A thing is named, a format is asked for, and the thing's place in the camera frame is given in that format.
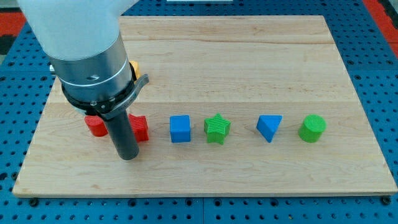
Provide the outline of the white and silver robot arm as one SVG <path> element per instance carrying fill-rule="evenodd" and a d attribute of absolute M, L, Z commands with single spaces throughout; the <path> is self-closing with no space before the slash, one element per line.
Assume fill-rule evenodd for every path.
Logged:
<path fill-rule="evenodd" d="M 19 0 L 63 91 L 85 103 L 109 100 L 131 84 L 118 19 L 138 0 Z"/>

